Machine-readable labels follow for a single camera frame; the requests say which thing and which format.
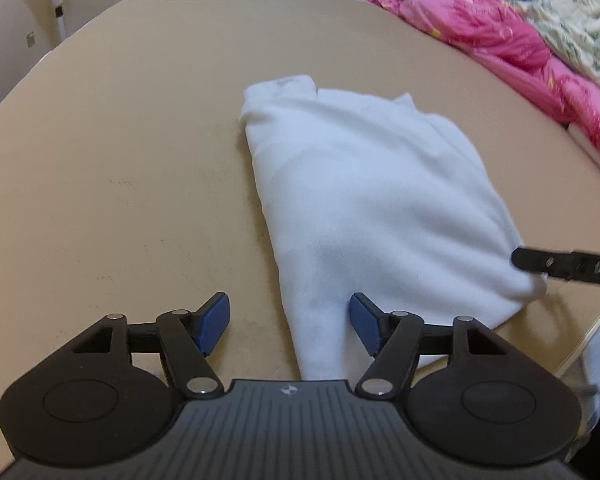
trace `white fabric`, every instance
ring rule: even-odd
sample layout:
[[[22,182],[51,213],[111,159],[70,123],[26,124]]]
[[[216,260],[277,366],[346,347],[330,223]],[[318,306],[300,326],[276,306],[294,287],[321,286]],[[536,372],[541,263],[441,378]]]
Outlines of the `white fabric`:
[[[357,381],[370,363],[347,305],[493,327],[544,294],[475,148],[449,120],[395,101],[317,89],[309,76],[245,90],[241,121],[305,380]],[[421,364],[430,362],[424,359]]]

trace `logo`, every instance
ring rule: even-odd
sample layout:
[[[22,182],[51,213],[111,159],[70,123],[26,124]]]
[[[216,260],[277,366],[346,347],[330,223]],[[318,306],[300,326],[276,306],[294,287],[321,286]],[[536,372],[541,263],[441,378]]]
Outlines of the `logo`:
[[[286,396],[291,397],[292,395],[295,395],[296,393],[298,393],[299,390],[292,384],[288,384],[284,388],[280,388],[280,391],[282,393],[284,393]]]

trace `blue gripper pad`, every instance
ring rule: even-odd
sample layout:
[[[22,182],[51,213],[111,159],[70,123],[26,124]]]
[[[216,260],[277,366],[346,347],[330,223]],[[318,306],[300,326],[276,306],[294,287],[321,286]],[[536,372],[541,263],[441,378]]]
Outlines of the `blue gripper pad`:
[[[201,319],[200,328],[193,337],[193,342],[207,357],[211,355],[224,330],[229,326],[229,297],[224,292],[216,293],[197,310],[194,316]]]
[[[379,325],[379,318],[385,315],[364,294],[355,293],[349,300],[351,325],[371,357],[376,357],[386,343]]]

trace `gray ribbed panel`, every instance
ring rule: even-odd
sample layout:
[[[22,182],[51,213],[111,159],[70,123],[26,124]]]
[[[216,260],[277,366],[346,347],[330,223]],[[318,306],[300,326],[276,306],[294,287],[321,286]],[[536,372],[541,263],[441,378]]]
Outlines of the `gray ribbed panel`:
[[[298,392],[287,395],[289,385]],[[85,470],[21,460],[0,480],[574,480],[552,463],[510,472],[471,468],[424,446],[386,402],[344,381],[235,381],[189,402],[168,433],[135,457]]]

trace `fan pole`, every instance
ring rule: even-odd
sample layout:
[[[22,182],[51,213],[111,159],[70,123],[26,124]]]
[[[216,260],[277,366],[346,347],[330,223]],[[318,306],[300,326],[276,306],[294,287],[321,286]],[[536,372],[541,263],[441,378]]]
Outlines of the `fan pole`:
[[[51,0],[51,3],[54,6],[56,12],[56,22],[58,24],[58,36],[60,38],[60,43],[66,40],[66,29],[64,28],[64,10],[62,9],[62,4],[64,0]]]

